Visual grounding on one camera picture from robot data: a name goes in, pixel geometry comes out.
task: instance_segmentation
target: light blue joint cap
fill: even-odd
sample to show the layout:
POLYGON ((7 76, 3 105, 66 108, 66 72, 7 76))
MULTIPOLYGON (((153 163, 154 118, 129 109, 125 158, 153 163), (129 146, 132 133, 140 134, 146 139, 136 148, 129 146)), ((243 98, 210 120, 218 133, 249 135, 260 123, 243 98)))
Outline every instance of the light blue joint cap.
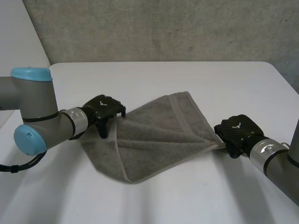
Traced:
POLYGON ((14 68, 10 74, 14 78, 28 81, 51 82, 53 80, 47 68, 14 68))
POLYGON ((47 151, 46 143, 41 135, 28 125, 20 125, 14 131, 17 147, 26 155, 38 155, 47 151))

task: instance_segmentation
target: gray towel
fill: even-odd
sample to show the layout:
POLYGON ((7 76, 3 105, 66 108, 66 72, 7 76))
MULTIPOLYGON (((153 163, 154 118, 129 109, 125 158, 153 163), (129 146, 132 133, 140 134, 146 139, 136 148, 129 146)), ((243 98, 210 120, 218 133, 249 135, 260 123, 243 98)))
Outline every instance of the gray towel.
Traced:
POLYGON ((112 119, 108 128, 107 139, 92 126, 79 141, 98 171, 128 183, 225 148, 188 92, 153 100, 112 119))

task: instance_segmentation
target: white table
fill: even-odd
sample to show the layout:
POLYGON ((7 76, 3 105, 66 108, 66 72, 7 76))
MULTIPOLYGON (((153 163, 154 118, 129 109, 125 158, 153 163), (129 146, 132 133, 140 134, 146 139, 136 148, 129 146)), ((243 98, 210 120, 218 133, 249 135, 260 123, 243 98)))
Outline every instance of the white table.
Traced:
MULTIPOLYGON (((59 109, 99 94, 131 111, 189 91, 213 127, 246 114, 268 137, 289 142, 299 96, 263 62, 59 63, 50 67, 59 109)), ((1 164, 29 160, 14 144, 15 111, 0 129, 1 164)), ((34 168, 0 174, 1 224, 295 224, 299 208, 249 159, 216 152, 126 185, 98 173, 76 141, 48 151, 34 168)))

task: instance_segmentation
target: robotic arm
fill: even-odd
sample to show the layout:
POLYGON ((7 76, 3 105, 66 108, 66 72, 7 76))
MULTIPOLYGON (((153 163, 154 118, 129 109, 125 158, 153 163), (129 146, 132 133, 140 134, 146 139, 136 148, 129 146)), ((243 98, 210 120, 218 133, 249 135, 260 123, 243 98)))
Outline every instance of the robotic arm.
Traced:
POLYGON ((246 154, 264 175, 299 206, 299 122, 291 146, 264 136, 247 116, 233 116, 215 126, 232 158, 246 154))
POLYGON ((79 138, 92 124, 106 138, 108 119, 126 114, 119 101, 104 95, 83 107, 58 111, 50 70, 45 68, 15 68, 11 77, 0 77, 0 110, 18 109, 24 124, 15 130, 14 140, 23 153, 31 156, 79 138))

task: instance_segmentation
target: white wall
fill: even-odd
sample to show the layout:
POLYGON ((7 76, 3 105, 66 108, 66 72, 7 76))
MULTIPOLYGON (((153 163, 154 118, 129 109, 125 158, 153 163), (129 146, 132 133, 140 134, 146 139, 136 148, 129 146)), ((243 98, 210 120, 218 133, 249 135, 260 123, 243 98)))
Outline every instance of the white wall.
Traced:
MULTIPOLYGON (((22 0, 0 0, 0 77, 14 67, 50 66, 22 0)), ((0 128, 12 111, 0 111, 0 128)))

